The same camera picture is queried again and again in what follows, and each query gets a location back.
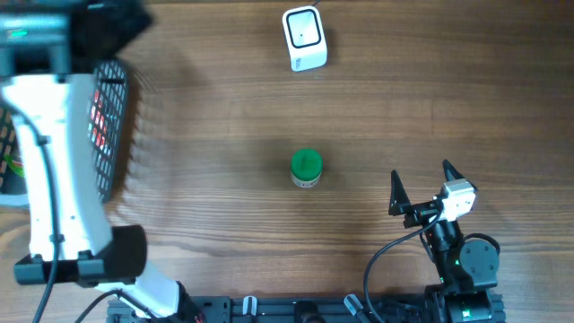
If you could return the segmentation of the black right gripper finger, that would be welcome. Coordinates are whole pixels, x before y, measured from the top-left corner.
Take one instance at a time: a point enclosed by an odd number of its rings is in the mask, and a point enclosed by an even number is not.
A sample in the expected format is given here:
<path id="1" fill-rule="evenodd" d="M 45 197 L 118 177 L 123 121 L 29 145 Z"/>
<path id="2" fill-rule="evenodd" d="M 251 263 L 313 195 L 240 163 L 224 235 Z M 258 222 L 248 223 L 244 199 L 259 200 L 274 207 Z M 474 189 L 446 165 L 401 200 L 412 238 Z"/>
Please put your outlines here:
<path id="1" fill-rule="evenodd" d="M 404 190 L 400 176 L 396 170 L 391 171 L 391 194 L 389 198 L 390 209 L 405 209 L 411 205 L 410 199 Z"/>
<path id="2" fill-rule="evenodd" d="M 476 191 L 477 187 L 466 179 L 449 160 L 442 162 L 446 182 L 443 184 L 444 191 Z"/>

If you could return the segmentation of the green lidded jar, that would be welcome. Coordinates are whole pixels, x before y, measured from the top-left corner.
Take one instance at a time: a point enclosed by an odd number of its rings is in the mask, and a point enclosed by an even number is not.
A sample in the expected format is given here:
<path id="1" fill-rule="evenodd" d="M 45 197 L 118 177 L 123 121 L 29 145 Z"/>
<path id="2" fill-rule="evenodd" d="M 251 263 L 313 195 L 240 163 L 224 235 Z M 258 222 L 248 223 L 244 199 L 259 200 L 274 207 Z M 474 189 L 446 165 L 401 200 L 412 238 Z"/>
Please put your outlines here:
<path id="1" fill-rule="evenodd" d="M 291 157 L 291 180 L 300 188 L 316 186 L 322 171 L 323 158 L 314 149 L 300 149 Z"/>

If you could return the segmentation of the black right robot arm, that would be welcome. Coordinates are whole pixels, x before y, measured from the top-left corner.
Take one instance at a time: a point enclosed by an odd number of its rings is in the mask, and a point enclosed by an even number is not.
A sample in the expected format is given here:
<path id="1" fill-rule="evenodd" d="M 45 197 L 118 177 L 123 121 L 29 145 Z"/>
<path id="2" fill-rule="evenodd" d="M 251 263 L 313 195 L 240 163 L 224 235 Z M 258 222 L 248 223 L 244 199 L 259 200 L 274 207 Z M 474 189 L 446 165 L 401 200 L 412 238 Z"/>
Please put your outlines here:
<path id="1" fill-rule="evenodd" d="M 449 161 L 442 167 L 440 192 L 419 204 L 410 201 L 398 172 L 392 171 L 388 212 L 402 215 L 406 229 L 420 230 L 438 271 L 440 283 L 425 289 L 435 322 L 503 322 L 502 299 L 491 292 L 498 285 L 500 244 L 483 233 L 464 235 L 458 223 L 473 210 L 478 188 Z"/>

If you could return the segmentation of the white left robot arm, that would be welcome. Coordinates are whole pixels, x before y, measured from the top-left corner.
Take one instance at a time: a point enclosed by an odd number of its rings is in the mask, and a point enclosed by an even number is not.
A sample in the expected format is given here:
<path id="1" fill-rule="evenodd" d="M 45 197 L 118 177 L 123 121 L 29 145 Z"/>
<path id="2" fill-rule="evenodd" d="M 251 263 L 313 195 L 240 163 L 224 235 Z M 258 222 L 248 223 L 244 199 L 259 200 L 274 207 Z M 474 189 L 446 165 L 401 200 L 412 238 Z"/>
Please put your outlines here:
<path id="1" fill-rule="evenodd" d="M 183 284 L 148 259 L 139 225 L 113 226 L 88 133 L 96 68 L 146 30 L 140 1 L 23 1 L 1 6 L 1 105 L 23 158 L 30 207 L 21 285 L 75 283 L 114 295 L 141 319 L 200 322 Z"/>

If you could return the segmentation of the white barcode scanner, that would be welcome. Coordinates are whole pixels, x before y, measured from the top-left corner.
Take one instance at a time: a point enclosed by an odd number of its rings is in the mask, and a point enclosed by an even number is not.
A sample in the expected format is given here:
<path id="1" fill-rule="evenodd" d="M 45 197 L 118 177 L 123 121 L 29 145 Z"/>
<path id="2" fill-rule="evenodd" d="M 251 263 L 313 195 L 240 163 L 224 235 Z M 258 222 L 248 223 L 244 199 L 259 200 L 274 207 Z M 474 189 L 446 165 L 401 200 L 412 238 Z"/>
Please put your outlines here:
<path id="1" fill-rule="evenodd" d="M 313 5 L 293 8 L 282 17 L 291 70 L 319 68 L 327 61 L 326 37 L 318 9 Z"/>

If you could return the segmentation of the black mesh basket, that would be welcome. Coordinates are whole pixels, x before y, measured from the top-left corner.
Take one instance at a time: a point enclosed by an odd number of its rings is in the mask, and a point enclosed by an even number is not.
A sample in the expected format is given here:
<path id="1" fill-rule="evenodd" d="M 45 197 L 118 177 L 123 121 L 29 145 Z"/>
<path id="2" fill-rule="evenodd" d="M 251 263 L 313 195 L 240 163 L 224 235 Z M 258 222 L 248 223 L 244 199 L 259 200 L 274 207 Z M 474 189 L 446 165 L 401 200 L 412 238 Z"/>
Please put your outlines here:
<path id="1" fill-rule="evenodd" d="M 89 104 L 88 137 L 93 147 L 99 199 L 106 203 L 111 196 L 129 81 L 126 67 L 117 59 L 100 63 L 95 68 L 95 76 L 97 87 Z M 22 158 L 11 114 L 6 109 L 1 110 L 1 205 L 29 206 Z"/>

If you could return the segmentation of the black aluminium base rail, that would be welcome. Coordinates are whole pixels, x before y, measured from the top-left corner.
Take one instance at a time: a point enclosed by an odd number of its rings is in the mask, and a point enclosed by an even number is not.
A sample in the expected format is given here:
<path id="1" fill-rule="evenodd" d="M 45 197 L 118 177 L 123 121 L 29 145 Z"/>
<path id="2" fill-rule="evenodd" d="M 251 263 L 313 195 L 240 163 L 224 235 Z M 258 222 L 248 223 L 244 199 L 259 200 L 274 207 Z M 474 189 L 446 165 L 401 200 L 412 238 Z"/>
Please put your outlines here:
<path id="1" fill-rule="evenodd" d="M 296 323 L 296 322 L 373 322 L 365 302 L 356 304 L 343 298 L 261 298 L 195 297 L 201 320 L 210 323 Z M 490 299 L 446 300 L 436 309 L 423 295 L 389 297 L 378 305 L 387 322 L 495 322 L 507 320 L 499 295 Z"/>

